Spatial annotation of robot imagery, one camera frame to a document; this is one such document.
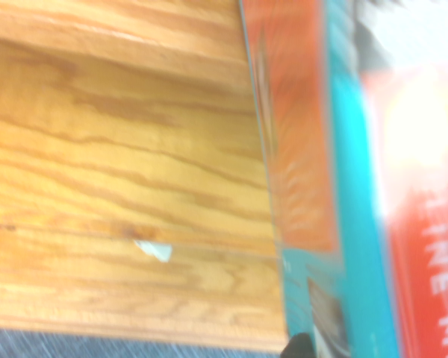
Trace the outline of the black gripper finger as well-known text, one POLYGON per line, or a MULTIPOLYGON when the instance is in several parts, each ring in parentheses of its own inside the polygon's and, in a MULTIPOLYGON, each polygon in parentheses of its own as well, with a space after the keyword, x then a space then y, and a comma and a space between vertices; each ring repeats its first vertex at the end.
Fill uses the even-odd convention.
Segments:
POLYGON ((293 336, 281 352, 281 358, 315 358, 311 337, 307 333, 293 336))

